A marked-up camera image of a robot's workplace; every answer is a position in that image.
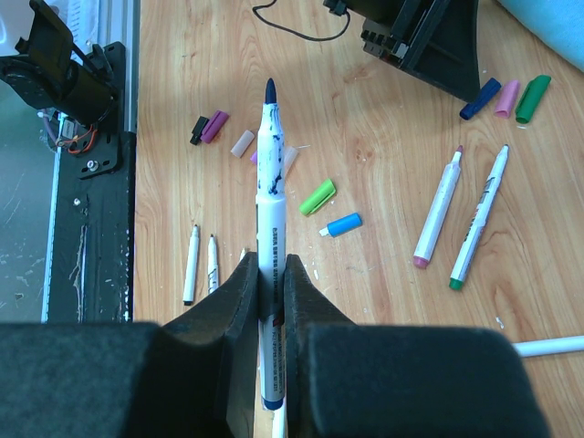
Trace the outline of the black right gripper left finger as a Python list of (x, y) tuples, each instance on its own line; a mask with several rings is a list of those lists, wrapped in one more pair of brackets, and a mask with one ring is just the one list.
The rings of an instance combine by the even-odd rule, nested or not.
[(250, 437), (257, 257), (173, 321), (4, 324), (4, 437)]

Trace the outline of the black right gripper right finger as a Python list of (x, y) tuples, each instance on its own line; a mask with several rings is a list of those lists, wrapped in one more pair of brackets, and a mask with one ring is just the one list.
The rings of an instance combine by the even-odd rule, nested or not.
[(522, 360), (488, 328), (359, 325), (285, 273), (293, 437), (547, 437)]

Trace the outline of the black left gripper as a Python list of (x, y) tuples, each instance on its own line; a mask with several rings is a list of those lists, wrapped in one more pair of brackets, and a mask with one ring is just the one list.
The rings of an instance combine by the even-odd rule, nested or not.
[(465, 102), (478, 97), (476, 1), (325, 1), (364, 18), (363, 50)]

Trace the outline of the black marker without cap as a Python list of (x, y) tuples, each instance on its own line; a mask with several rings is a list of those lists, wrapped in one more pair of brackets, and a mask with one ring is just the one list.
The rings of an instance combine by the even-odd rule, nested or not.
[(199, 226), (195, 224), (193, 226), (189, 242), (187, 266), (182, 293), (182, 302), (185, 306), (190, 306), (194, 302), (199, 244), (200, 230)]

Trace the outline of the purple cap marker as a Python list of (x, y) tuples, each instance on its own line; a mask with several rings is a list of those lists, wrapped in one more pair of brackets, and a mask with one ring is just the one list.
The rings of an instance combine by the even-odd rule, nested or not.
[(214, 235), (210, 235), (207, 255), (207, 292), (212, 294), (219, 287), (218, 254)]

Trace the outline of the pink end marker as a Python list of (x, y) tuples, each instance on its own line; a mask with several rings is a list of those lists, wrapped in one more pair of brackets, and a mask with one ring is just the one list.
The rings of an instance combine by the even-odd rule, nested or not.
[(417, 268), (425, 269), (432, 259), (433, 250), (443, 227), (443, 221), (460, 178), (463, 151), (464, 147), (459, 145), (452, 160), (443, 170), (442, 178), (413, 253), (413, 264)]

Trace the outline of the dark green cap marker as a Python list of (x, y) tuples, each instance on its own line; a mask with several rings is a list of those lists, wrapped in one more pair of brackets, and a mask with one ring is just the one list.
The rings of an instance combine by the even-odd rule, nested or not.
[(464, 285), (475, 250), (480, 242), (482, 232), (487, 224), (488, 216), (502, 182), (508, 159), (508, 152), (509, 146), (505, 144), (497, 154), (491, 172), (485, 181), (483, 192), (475, 208), (474, 216), (465, 234), (450, 275), (449, 288), (452, 290), (461, 290)]

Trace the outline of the teal pen cap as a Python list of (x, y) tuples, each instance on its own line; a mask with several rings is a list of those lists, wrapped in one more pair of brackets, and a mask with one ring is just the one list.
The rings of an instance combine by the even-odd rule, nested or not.
[(328, 223), (319, 231), (321, 236), (337, 237), (343, 235), (362, 225), (361, 217), (358, 213), (348, 214), (333, 222)]

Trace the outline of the light green pen cap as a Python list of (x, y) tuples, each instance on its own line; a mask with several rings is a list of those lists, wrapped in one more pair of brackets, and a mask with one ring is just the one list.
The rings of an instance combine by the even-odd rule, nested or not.
[(300, 206), (299, 211), (311, 215), (318, 211), (337, 192), (334, 182), (327, 178)]

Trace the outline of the clear grey pen cap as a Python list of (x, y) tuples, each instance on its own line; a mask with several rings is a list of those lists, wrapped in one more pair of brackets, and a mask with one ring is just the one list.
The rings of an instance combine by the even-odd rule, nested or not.
[(293, 165), (295, 159), (298, 156), (298, 150), (291, 146), (286, 146), (284, 149), (284, 165), (285, 165), (285, 173), (288, 173), (289, 169)]

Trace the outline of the dark blue marker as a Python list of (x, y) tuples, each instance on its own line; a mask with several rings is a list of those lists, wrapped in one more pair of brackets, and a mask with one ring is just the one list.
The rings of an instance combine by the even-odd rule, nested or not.
[(256, 149), (256, 252), (260, 390), (266, 409), (280, 409), (286, 394), (284, 274), (287, 199), (284, 130), (272, 78), (266, 83)]

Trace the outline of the peach pen cap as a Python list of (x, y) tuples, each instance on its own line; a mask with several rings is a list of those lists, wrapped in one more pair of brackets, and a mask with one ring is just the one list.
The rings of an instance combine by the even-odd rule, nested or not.
[(232, 147), (231, 153), (236, 158), (241, 158), (254, 139), (255, 134), (250, 130), (245, 130)]

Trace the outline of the blue cap marker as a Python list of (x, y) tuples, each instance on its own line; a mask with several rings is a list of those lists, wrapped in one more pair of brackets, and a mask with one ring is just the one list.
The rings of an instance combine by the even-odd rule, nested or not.
[(513, 344), (516, 352), (523, 358), (565, 354), (584, 350), (584, 337), (572, 336), (556, 339), (541, 339)]

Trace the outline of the purple pen cap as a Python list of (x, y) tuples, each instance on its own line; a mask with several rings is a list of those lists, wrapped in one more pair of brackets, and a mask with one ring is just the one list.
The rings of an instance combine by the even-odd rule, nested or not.
[(201, 141), (205, 143), (210, 143), (217, 135), (217, 133), (220, 131), (220, 129), (224, 126), (228, 119), (229, 119), (228, 113), (221, 110), (217, 110), (204, 126), (201, 133)]

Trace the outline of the black pen cap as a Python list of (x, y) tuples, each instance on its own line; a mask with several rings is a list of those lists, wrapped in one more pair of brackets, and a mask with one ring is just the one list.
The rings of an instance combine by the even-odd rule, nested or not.
[(205, 116), (200, 116), (199, 119), (196, 121), (192, 130), (192, 137), (190, 139), (190, 143), (192, 145), (198, 145), (200, 143), (203, 130), (208, 124), (208, 122), (209, 120)]

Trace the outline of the peach cap marker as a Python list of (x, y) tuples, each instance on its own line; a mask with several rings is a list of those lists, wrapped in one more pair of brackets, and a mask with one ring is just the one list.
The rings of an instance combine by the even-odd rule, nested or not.
[(250, 252), (251, 252), (251, 250), (249, 248), (244, 247), (240, 253), (239, 261), (242, 261), (244, 259), (244, 257)]

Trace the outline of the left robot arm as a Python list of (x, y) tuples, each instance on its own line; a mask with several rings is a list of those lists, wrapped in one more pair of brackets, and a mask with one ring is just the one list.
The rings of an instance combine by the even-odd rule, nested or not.
[[(370, 55), (470, 102), (479, 93), (476, 1), (326, 1), (364, 17)], [(88, 126), (118, 107), (121, 87), (100, 47), (86, 56), (44, 1), (1, 4), (1, 79), (30, 107), (54, 107)]]

